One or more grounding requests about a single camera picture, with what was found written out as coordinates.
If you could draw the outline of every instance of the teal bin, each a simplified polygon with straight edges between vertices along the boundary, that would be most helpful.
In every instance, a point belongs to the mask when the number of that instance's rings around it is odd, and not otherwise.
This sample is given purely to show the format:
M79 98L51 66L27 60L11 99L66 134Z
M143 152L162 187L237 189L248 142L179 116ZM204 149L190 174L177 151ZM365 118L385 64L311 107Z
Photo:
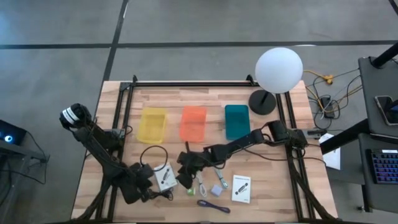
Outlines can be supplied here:
M225 133L228 140L237 140L250 133L249 108L246 105L225 106Z

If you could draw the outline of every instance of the translucent container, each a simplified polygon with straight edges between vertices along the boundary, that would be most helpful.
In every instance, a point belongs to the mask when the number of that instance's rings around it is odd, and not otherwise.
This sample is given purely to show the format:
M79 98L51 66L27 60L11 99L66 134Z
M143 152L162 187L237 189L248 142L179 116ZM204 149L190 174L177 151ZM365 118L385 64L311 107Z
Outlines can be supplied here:
M163 142L166 128L166 109L144 108L137 139L148 144L160 144Z
M205 139L205 124L205 107L184 106L180 125L180 138L188 142L203 142Z
M248 106L225 106L225 133L228 140L237 140L250 133Z

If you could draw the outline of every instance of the gray floor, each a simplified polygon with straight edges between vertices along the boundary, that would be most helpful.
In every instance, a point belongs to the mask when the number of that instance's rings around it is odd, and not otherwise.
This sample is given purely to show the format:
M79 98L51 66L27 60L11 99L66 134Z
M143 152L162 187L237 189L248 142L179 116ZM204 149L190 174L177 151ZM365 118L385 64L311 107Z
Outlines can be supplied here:
M0 45L111 43L121 4L122 0L0 1ZM393 40L397 21L385 0L130 0L119 42ZM305 69L338 75L357 68L358 58L388 47L291 49L301 56ZM254 73L256 60L267 49L118 49L110 80L130 80L133 74L140 80L242 80ZM108 55L109 49L0 50L0 119L31 131L51 155L47 184L24 179L10 223L68 220L85 150L62 129L58 116L75 102L94 113ZM333 95L358 74L339 77L332 86L321 83L318 91ZM314 78L303 76L306 84ZM361 91L349 102L330 129L345 129L366 117ZM32 169L30 175L41 178L43 169ZM330 179L340 218L396 223L396 214L358 212L360 186Z

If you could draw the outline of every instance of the lamp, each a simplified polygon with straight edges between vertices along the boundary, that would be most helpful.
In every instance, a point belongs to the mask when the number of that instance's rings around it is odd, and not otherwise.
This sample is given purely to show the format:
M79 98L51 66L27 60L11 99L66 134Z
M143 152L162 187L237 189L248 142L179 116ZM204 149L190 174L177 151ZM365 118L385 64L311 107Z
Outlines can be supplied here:
M256 64L255 76L263 90L252 93L249 107L256 114L271 113L276 106L272 93L285 93L301 80L303 63L293 51L277 47L265 52Z

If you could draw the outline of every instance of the wooden tabletop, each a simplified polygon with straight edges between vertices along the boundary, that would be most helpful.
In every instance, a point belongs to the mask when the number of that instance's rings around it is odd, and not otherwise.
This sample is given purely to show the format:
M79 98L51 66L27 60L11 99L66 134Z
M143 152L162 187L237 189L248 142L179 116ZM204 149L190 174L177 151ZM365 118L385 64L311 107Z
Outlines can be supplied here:
M103 129L112 126L120 82L104 82L98 103L98 125ZM167 125L164 142L161 146L169 152L169 161L177 175L181 167L176 162L185 145L179 136L180 120L184 106L205 106L207 108L205 140L200 144L190 144L193 151L202 151L204 146L227 143L225 137L224 107L226 105L246 105L250 94L259 88L253 87L144 87L135 88L133 92L129 125L132 134L126 136L123 161L127 165L139 162L139 156L150 145L143 144L136 139L142 109L145 107L165 108L167 110ZM312 114L307 100L304 82L301 81L290 91L294 107L297 127L301 129L313 128ZM123 99L122 115L119 127L123 120L126 97ZM290 127L287 108L284 108L285 117ZM279 119L278 109L266 116L257 115L249 111L251 129L260 128L264 123ZM257 145L250 150L263 156L283 159L286 158L282 146L270 147ZM307 157L322 158L319 147L308 147ZM164 152L151 149L144 155L143 160L152 167L164 163ZM313 159L305 160L308 181L311 191L330 214L337 217L335 203L322 162ZM211 188L220 181L213 168L205 168L202 172L203 182L207 188L208 196L205 200L231 209L230 214L225 214L212 208L197 206L197 200L204 199L197 191L195 196L188 196L187 190L178 185L174 187L174 200L158 197L155 200L142 203L126 204L120 190L116 199L114 222L289 222L297 221L292 186L286 162L267 161L258 156L241 151L230 158L222 170L229 189L224 190L219 197L210 194ZM251 177L250 204L231 201L231 187L233 175ZM82 214L98 193L101 185L102 171L99 163L89 157L84 163L80 184L76 195L72 218ZM158 191L154 177L150 180L154 184L152 189ZM193 186L198 189L198 182L194 180ZM303 210L307 214L303 193L300 191ZM104 215L108 211L108 203L104 207Z

